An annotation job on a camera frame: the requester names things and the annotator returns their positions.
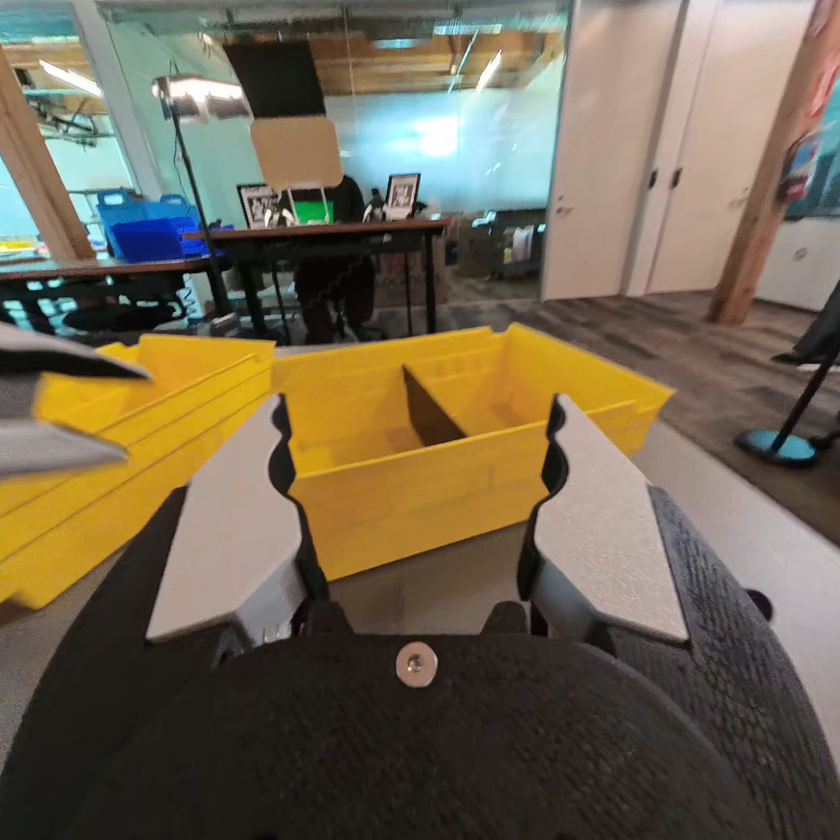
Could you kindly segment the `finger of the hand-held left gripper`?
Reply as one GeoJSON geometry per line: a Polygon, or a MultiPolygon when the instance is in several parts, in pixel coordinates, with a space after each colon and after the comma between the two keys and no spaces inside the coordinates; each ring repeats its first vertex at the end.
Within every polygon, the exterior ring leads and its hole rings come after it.
{"type": "Polygon", "coordinates": [[[2,322],[1,379],[37,380],[44,373],[88,379],[153,380],[153,375],[137,364],[80,343],[2,322]]]}
{"type": "Polygon", "coordinates": [[[34,419],[1,421],[1,479],[11,480],[125,463],[126,448],[34,419]]]}

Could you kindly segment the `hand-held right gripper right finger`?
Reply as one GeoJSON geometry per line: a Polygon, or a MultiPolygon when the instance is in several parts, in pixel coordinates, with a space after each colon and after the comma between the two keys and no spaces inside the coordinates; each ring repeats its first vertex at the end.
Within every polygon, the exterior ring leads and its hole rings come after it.
{"type": "Polygon", "coordinates": [[[556,395],[518,566],[520,599],[546,632],[584,641],[621,628],[661,644],[690,640],[643,473],[567,395],[556,395]]]}

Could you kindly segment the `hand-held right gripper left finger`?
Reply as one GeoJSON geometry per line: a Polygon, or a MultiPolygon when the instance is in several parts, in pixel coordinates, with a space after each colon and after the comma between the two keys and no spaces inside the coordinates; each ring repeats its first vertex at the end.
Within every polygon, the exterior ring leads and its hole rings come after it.
{"type": "Polygon", "coordinates": [[[266,399],[190,481],[146,629],[149,643],[222,625],[251,647],[297,636],[329,599],[296,478],[283,395],[266,399]]]}

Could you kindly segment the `yellow divided plastic bin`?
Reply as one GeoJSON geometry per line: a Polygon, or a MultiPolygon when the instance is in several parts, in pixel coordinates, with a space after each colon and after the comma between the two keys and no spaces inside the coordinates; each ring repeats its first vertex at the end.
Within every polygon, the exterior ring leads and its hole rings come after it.
{"type": "Polygon", "coordinates": [[[675,391],[521,323],[335,345],[279,357],[304,507],[329,581],[528,519],[556,395],[627,457],[675,391]],[[424,447],[410,424],[409,365],[467,434],[424,447]]]}

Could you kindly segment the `dark wooden desk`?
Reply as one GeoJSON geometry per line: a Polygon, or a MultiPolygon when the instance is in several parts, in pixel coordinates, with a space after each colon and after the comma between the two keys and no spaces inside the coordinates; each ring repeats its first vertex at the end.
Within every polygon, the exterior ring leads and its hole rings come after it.
{"type": "Polygon", "coordinates": [[[187,318],[179,296],[185,277],[207,274],[209,258],[126,263],[109,259],[78,263],[46,261],[2,268],[1,317],[18,325],[7,310],[17,303],[30,329],[56,335],[43,301],[72,300],[75,311],[65,312],[62,329],[79,333],[150,331],[166,322],[187,318]]]}

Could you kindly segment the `dark blue plastic bin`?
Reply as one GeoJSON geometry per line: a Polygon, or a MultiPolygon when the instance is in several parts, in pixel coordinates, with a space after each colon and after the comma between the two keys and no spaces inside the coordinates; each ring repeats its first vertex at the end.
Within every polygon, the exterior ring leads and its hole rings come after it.
{"type": "Polygon", "coordinates": [[[180,261],[207,256],[202,238],[189,238],[200,228],[190,218],[156,218],[110,227],[114,251],[128,263],[180,261]]]}

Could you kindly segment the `slanted wooden beam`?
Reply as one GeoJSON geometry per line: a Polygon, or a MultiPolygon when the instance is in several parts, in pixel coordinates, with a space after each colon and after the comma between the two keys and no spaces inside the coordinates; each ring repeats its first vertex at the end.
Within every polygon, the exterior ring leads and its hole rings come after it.
{"type": "Polygon", "coordinates": [[[94,260],[96,255],[88,232],[4,51],[1,52],[1,153],[51,257],[58,261],[94,260]]]}

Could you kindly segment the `light blue plastic basket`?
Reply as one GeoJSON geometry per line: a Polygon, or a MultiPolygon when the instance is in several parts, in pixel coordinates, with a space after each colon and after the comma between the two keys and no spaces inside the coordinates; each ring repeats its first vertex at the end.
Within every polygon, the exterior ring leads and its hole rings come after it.
{"type": "Polygon", "coordinates": [[[155,201],[123,189],[111,189],[97,192],[96,200],[102,223],[110,227],[163,218],[191,218],[198,224],[196,206],[180,193],[164,194],[155,201]]]}

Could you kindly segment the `black round floor lamp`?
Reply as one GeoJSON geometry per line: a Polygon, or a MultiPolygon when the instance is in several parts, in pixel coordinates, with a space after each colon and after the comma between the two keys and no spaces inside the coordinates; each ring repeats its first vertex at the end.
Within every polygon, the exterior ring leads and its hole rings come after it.
{"type": "Polygon", "coordinates": [[[833,427],[823,435],[803,437],[794,430],[827,376],[838,371],[838,357],[839,350],[830,350],[824,360],[811,366],[811,378],[779,429],[745,430],[733,439],[736,448],[764,463],[791,469],[813,466],[838,442],[839,415],[835,416],[833,427]]]}

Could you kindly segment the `black bin divider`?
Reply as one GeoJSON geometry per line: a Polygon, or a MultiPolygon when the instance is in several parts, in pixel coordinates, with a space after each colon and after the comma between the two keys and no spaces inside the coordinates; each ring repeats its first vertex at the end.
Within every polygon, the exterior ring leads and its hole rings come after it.
{"type": "Polygon", "coordinates": [[[464,430],[419,381],[409,365],[402,365],[402,376],[409,421],[422,446],[433,447],[467,439],[464,430]]]}

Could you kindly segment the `large framed picture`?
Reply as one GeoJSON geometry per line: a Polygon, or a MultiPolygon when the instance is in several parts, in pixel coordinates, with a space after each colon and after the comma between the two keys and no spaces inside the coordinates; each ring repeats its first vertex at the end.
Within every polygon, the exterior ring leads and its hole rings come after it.
{"type": "Polygon", "coordinates": [[[241,183],[237,194],[248,229],[298,225],[291,194],[276,192],[265,183],[241,183]]]}

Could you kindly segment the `studio light on stand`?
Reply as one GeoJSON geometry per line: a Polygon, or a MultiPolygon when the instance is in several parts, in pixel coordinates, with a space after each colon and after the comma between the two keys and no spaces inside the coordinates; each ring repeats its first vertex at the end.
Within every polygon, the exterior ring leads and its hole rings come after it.
{"type": "Polygon", "coordinates": [[[157,77],[152,82],[151,89],[161,103],[164,118],[173,123],[175,144],[181,153],[198,212],[199,230],[207,248],[210,265],[207,276],[215,312],[218,317],[223,318],[232,314],[233,309],[228,299],[219,257],[209,232],[203,199],[196,181],[193,162],[186,147],[182,125],[184,122],[206,124],[210,118],[218,121],[244,119],[251,115],[249,105],[239,85],[204,77],[186,75],[157,77]]]}

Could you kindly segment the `green screen monitor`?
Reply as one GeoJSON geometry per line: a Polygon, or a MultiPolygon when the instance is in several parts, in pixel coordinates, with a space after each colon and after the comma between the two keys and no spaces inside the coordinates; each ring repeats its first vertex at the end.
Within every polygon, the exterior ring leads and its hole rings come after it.
{"type": "Polygon", "coordinates": [[[300,225],[333,224],[333,200],[320,190],[300,190],[291,193],[294,214],[300,225]]]}

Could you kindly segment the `long wooden desk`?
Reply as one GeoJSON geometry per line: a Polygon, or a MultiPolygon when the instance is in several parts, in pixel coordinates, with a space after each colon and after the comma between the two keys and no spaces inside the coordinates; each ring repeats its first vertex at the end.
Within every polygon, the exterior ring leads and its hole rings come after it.
{"type": "Polygon", "coordinates": [[[256,274],[276,263],[312,257],[357,257],[422,253],[425,266],[427,333],[436,333],[434,238],[443,236],[451,217],[407,219],[380,223],[315,224],[262,229],[214,229],[190,232],[189,239],[220,245],[237,267],[243,282],[248,316],[256,336],[270,335],[256,288],[256,274]]]}

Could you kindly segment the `black utility cart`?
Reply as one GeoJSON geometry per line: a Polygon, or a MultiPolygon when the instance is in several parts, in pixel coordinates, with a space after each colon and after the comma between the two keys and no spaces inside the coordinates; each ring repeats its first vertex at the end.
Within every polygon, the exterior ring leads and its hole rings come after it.
{"type": "Polygon", "coordinates": [[[504,209],[490,223],[490,276],[535,277],[543,262],[547,209],[504,209]]]}

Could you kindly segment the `cardboard box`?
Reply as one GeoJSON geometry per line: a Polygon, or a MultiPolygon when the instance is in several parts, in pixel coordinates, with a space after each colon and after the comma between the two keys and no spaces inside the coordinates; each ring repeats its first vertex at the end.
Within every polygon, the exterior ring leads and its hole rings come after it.
{"type": "MultiPolygon", "coordinates": [[[[374,308],[403,308],[406,297],[413,307],[426,301],[426,258],[420,252],[377,255],[373,258],[374,308]]],[[[451,272],[445,264],[445,250],[433,248],[434,294],[437,305],[449,302],[451,272]]]]}

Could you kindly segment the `white cabinet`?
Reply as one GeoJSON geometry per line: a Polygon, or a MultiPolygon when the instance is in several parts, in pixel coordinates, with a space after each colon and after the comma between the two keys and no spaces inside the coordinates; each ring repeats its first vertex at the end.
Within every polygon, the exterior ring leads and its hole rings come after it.
{"type": "Polygon", "coordinates": [[[764,264],[756,298],[819,312],[838,278],[838,217],[783,221],[764,264]]]}

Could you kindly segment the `white door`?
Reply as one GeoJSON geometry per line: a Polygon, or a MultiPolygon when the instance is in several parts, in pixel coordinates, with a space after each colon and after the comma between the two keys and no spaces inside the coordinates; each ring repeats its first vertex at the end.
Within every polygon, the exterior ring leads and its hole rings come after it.
{"type": "Polygon", "coordinates": [[[717,286],[813,4],[719,3],[647,293],[717,286]]]}
{"type": "Polygon", "coordinates": [[[574,2],[542,258],[544,301],[623,290],[683,2],[574,2]]]}

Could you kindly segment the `small framed picture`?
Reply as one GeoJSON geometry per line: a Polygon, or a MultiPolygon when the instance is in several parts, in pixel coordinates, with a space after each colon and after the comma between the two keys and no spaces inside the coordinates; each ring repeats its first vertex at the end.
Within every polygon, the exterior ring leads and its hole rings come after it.
{"type": "Polygon", "coordinates": [[[420,173],[389,176],[385,194],[385,216],[390,221],[404,221],[415,214],[420,173]]]}

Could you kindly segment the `wooden post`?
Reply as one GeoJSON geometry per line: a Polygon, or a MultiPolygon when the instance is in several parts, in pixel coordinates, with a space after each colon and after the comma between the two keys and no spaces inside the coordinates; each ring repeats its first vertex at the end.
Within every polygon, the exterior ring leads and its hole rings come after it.
{"type": "Polygon", "coordinates": [[[743,325],[784,219],[784,164],[795,144],[818,128],[839,67],[839,2],[815,2],[787,80],[738,231],[715,288],[707,321],[743,325]]]}

